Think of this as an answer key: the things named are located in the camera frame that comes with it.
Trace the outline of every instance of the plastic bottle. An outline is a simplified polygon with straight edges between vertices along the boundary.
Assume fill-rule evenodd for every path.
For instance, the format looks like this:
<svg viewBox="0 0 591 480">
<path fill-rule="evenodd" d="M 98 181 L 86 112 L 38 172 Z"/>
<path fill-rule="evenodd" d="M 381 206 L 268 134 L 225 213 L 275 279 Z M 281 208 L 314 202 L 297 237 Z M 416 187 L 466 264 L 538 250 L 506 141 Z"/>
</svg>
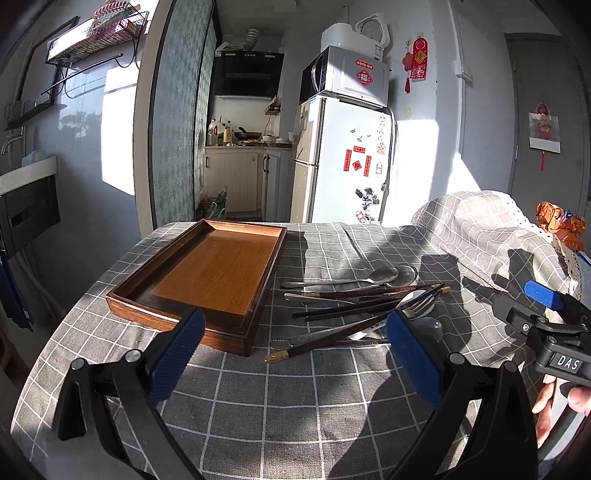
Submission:
<svg viewBox="0 0 591 480">
<path fill-rule="evenodd" d="M 232 132 L 234 131 L 234 129 L 232 128 L 232 125 L 230 124 L 230 120 L 228 120 L 226 122 L 226 128 L 224 128 L 223 131 L 223 144 L 227 145 L 228 143 L 232 143 Z"/>
<path fill-rule="evenodd" d="M 217 147 L 217 120 L 212 118 L 212 122 L 207 127 L 207 146 Z"/>
</svg>

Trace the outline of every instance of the red diamond sticker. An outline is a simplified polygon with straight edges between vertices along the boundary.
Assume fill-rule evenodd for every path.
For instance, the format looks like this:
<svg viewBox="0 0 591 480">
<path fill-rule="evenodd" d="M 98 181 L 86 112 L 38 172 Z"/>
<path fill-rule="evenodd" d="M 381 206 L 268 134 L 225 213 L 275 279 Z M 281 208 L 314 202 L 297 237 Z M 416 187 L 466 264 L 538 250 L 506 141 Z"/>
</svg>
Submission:
<svg viewBox="0 0 591 480">
<path fill-rule="evenodd" d="M 357 79 L 359 80 L 359 83 L 364 87 L 367 87 L 367 85 L 374 81 L 374 79 L 371 78 L 371 75 L 367 70 L 361 70 L 360 72 L 358 72 Z"/>
</svg>

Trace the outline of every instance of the checkered tablecloth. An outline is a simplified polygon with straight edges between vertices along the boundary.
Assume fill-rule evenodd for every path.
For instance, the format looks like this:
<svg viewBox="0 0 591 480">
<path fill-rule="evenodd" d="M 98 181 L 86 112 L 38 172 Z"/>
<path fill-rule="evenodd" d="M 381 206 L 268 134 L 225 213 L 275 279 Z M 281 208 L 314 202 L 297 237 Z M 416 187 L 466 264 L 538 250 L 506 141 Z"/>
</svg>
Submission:
<svg viewBox="0 0 591 480">
<path fill-rule="evenodd" d="M 110 313 L 105 294 L 191 225 L 159 228 L 133 247 L 80 299 L 42 351 L 12 424 L 13 437 L 41 473 L 46 433 L 71 361 L 78 356 L 114 361 L 131 348 L 144 349 L 156 334 Z M 385 345 L 321 349 L 265 365 L 271 339 L 359 319 L 312 326 L 292 319 L 303 307 L 284 300 L 284 280 L 364 278 L 382 266 L 410 264 L 420 281 L 444 281 L 452 288 L 432 312 L 444 327 L 442 347 L 462 352 L 473 364 L 498 366 L 513 359 L 525 365 L 525 383 L 535 397 L 531 353 L 514 330 L 492 317 L 491 297 L 502 290 L 525 301 L 521 287 L 532 278 L 568 292 L 571 278 L 550 237 L 529 224 L 510 197 L 495 192 L 442 197 L 399 229 L 286 226 L 252 355 L 199 346 L 170 399 L 158 407 L 206 478 L 383 480 L 431 413 Z M 114 402 L 112 410 L 134 465 L 150 471 Z M 471 406 L 449 462 L 464 444 L 475 412 Z"/>
</svg>

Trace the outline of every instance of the human hand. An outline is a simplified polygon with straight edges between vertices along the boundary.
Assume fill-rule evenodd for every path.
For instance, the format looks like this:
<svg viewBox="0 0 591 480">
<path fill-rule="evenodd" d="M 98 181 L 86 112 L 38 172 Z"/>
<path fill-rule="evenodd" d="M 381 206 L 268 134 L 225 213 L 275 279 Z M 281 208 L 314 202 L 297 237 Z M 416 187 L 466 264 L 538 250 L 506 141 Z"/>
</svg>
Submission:
<svg viewBox="0 0 591 480">
<path fill-rule="evenodd" d="M 556 388 L 556 377 L 546 375 L 544 377 L 545 386 L 540 391 L 534 407 L 533 413 L 539 413 L 538 423 L 535 427 L 535 436 L 538 439 L 538 448 L 544 443 L 550 434 L 550 418 L 552 409 L 552 397 Z M 585 413 L 586 416 L 591 412 L 591 387 L 576 387 L 569 392 L 569 407 L 578 413 Z"/>
</svg>

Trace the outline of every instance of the mirror frame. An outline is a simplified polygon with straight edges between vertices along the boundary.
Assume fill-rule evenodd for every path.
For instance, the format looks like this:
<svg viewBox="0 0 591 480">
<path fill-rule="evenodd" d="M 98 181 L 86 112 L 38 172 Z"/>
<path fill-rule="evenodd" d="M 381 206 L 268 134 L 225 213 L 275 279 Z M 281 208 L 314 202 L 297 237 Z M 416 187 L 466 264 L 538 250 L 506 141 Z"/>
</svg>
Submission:
<svg viewBox="0 0 591 480">
<path fill-rule="evenodd" d="M 54 38 L 60 31 L 62 31 L 64 29 L 67 31 L 67 30 L 70 30 L 71 28 L 75 27 L 78 24 L 79 19 L 80 19 L 80 17 L 78 17 L 78 16 L 72 17 L 67 22 L 65 22 L 64 24 L 57 27 L 49 35 L 46 35 L 40 41 L 38 41 L 36 44 L 33 45 L 31 51 L 29 52 L 29 56 L 27 57 L 25 67 L 22 71 L 21 80 L 18 85 L 17 102 L 22 100 L 22 90 L 25 86 L 25 81 L 27 79 L 27 73 L 29 71 L 29 67 L 31 66 L 31 61 L 33 60 L 33 54 L 35 53 L 35 50 L 38 49 L 39 47 L 41 47 L 42 45 L 46 45 L 47 42 L 49 40 L 51 40 L 52 38 Z M 52 83 L 58 82 L 60 80 L 61 76 L 62 76 L 61 67 L 56 67 L 56 72 L 53 76 Z M 41 112 L 44 112 L 48 108 L 51 108 L 53 105 L 55 105 L 56 96 L 59 94 L 59 88 L 60 88 L 60 85 L 56 85 L 55 87 L 53 87 L 53 90 L 49 94 L 49 100 L 47 100 L 46 102 L 43 102 L 43 103 L 39 103 L 38 105 L 35 105 L 29 111 L 24 112 L 16 120 L 8 122 L 4 131 L 6 132 L 8 130 L 13 130 L 15 128 L 19 128 L 19 127 L 23 126 L 25 123 L 27 123 L 34 116 L 40 114 Z"/>
</svg>

